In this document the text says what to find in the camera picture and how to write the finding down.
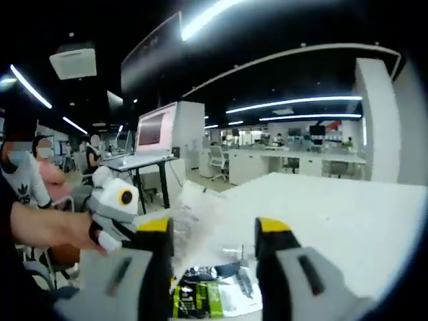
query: ceiling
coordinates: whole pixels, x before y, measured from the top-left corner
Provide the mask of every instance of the ceiling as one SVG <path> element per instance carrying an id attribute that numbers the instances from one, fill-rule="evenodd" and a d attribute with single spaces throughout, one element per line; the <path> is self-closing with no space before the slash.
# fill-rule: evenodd
<path id="1" fill-rule="evenodd" d="M 34 10 L 21 12 L 19 24 L 14 15 L 3 17 L 10 19 L 14 27 L 5 32 L 4 42 L 10 45 L 2 55 L 0 75 L 10 74 L 9 65 L 14 64 L 52 104 L 52 109 L 45 108 L 19 83 L 0 92 L 0 107 L 25 110 L 31 106 L 42 124 L 75 135 L 81 133 L 64 122 L 63 116 L 89 133 L 99 129 L 117 132 L 121 124 L 124 129 L 126 123 L 132 127 L 135 114 L 179 99 L 205 103 L 207 124 L 227 126 L 237 120 L 257 124 L 261 117 L 275 116 L 272 110 L 289 106 L 236 114 L 225 111 L 278 100 L 353 95 L 357 57 L 382 59 L 390 73 L 397 62 L 395 55 L 356 49 L 355 45 L 347 49 L 309 51 L 244 68 L 183 97 L 215 76 L 291 49 L 327 43 L 362 43 L 400 51 L 388 32 L 375 29 L 366 19 L 358 1 L 247 0 L 224 11 L 183 42 L 185 54 L 177 63 L 179 72 L 167 78 L 161 91 L 142 91 L 135 97 L 123 97 L 124 106 L 112 112 L 106 92 L 122 96 L 120 64 L 129 52 L 178 10 L 186 26 L 215 2 L 145 1 L 142 5 L 129 1 L 126 5 L 86 6 L 85 10 L 37 5 Z M 50 55 L 61 45 L 83 41 L 95 45 L 98 75 L 59 80 L 49 62 Z M 360 105 L 348 102 L 304 103 L 292 108 L 295 114 L 361 112 Z M 93 127 L 96 122 L 106 123 L 106 127 Z"/>

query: human hand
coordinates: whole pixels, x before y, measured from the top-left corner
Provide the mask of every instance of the human hand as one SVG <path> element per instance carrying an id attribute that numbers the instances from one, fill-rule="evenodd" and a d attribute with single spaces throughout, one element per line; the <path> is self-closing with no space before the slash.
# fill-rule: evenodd
<path id="1" fill-rule="evenodd" d="M 100 245 L 95 244 L 89 236 L 89 227 L 92 219 L 88 212 L 68 214 L 68 238 L 71 245 L 78 249 L 95 249 L 102 255 L 107 255 L 107 251 Z"/>

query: pink shirt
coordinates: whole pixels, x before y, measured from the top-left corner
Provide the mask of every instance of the pink shirt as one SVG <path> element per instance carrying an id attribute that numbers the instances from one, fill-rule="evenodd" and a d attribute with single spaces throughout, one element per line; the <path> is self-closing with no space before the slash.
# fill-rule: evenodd
<path id="1" fill-rule="evenodd" d="M 72 192 L 72 188 L 67 183 L 58 183 L 62 179 L 59 176 L 59 168 L 48 160 L 41 160 L 38 163 L 41 179 L 43 179 L 47 193 L 54 203 Z"/>

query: pink screen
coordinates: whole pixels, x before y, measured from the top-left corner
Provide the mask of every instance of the pink screen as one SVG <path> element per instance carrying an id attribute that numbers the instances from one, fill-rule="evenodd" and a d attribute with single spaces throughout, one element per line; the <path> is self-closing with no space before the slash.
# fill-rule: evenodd
<path id="1" fill-rule="evenodd" d="M 176 111 L 175 102 L 147 116 L 140 116 L 135 150 L 137 152 L 170 150 Z"/>

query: cable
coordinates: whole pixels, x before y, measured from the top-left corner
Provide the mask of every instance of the cable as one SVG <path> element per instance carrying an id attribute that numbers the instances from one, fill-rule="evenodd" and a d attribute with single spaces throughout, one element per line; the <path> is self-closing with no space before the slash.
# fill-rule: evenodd
<path id="1" fill-rule="evenodd" d="M 171 170 L 172 170 L 172 171 L 173 171 L 173 173 L 174 173 L 174 176 L 175 176 L 175 178 L 176 178 L 176 180 L 177 180 L 177 183 L 180 185 L 180 187 L 183 187 L 183 185 L 180 183 L 179 177 L 177 176 L 177 174 L 176 174 L 176 173 L 175 173 L 175 171 L 174 171 L 173 166 L 171 165 L 171 162 L 168 162 L 168 163 L 169 163 L 169 166 L 170 166 Z"/>

